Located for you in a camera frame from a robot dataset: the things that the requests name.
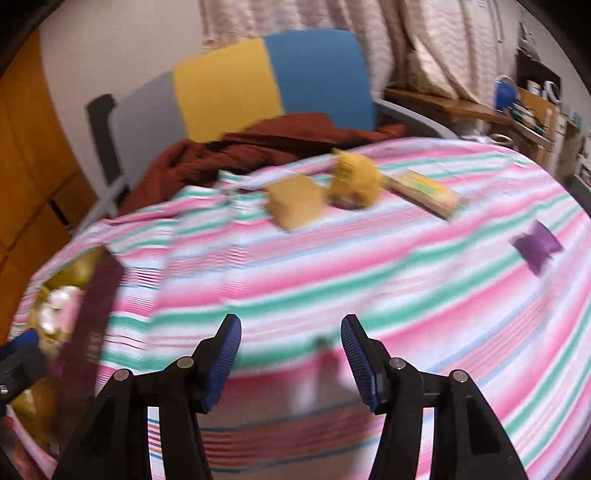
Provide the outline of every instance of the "desk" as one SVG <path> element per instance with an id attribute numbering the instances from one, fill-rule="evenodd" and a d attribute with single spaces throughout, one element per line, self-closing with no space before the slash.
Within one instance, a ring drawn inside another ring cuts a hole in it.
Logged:
<path id="1" fill-rule="evenodd" d="M 35 276 L 107 244 L 125 266 L 103 345 L 101 387 L 117 368 L 160 370 L 212 336 L 226 313 L 242 343 L 221 402 L 200 416 L 216 480 L 367 479 L 383 417 L 361 403 L 340 344 L 356 313 L 368 335 L 422 371 L 465 369 L 501 419 L 530 480 L 570 457 L 591 414 L 591 220 L 539 166 L 477 142 L 407 138 L 358 150 L 385 174 L 405 168 L 470 202 L 446 222 L 383 192 L 367 210 L 328 208 L 283 232 L 261 192 L 278 169 L 186 187 L 173 200 L 102 220 Z M 326 185 L 334 156 L 287 165 Z M 564 252 L 542 277 L 511 239 L 543 221 Z M 23 305 L 28 305 L 29 298 Z M 16 324 L 26 322 L 27 311 Z M 163 478 L 158 411 L 152 473 Z M 418 478 L 431 464 L 426 415 Z"/>

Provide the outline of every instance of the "brown cloth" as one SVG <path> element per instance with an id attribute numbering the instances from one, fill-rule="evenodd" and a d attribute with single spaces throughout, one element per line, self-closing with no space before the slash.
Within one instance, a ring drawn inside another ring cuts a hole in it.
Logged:
<path id="1" fill-rule="evenodd" d="M 346 150 L 403 135 L 403 125 L 377 132 L 337 128 L 324 113 L 291 113 L 263 120 L 242 133 L 207 144 L 182 140 L 152 162 L 144 179 L 119 209 L 120 215 L 170 200 L 185 185 L 212 186 L 219 170 L 246 175 L 259 168 Z"/>

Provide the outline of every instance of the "yellow fluffy toy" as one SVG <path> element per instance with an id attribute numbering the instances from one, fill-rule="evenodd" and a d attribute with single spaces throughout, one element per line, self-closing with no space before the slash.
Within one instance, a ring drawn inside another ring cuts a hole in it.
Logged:
<path id="1" fill-rule="evenodd" d="M 382 189 L 382 174 L 372 159 L 337 149 L 333 154 L 338 155 L 329 188 L 333 203 L 351 209 L 372 206 Z"/>

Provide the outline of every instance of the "chair armrest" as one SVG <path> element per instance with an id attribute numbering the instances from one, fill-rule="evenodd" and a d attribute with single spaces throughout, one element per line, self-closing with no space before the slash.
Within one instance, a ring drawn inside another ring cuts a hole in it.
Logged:
<path id="1" fill-rule="evenodd" d="M 388 102 L 386 100 L 374 100 L 376 107 L 382 113 L 395 118 L 411 127 L 420 127 L 427 129 L 434 134 L 435 137 L 446 138 L 448 140 L 457 140 L 457 135 L 444 127 L 442 124 L 427 118 L 426 116 L 419 115 L 417 112 L 413 112 L 408 108 L 404 108 L 395 103 Z"/>
<path id="2" fill-rule="evenodd" d="M 111 136 L 111 128 L 109 127 L 109 116 L 116 106 L 117 102 L 110 93 L 101 95 L 86 105 L 86 115 L 90 124 L 92 140 L 107 185 L 111 185 L 121 175 L 121 167 L 119 166 Z"/>
<path id="3" fill-rule="evenodd" d="M 111 186 L 109 186 L 107 193 L 92 206 L 90 212 L 86 214 L 78 227 L 76 227 L 73 236 L 75 237 L 80 235 L 90 225 L 101 219 L 106 213 L 117 215 L 117 207 L 115 206 L 115 202 L 121 192 L 125 190 L 126 186 L 127 182 L 125 177 L 120 176 L 117 180 L 115 180 Z"/>

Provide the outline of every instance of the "purple pouch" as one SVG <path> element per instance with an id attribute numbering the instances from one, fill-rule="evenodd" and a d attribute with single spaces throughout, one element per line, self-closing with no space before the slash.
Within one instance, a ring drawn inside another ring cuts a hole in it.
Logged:
<path id="1" fill-rule="evenodd" d="M 527 262 L 530 270 L 537 276 L 542 272 L 550 254 L 561 252 L 562 245 L 554 234 L 542 223 L 536 221 L 530 234 L 521 235 L 513 242 Z"/>

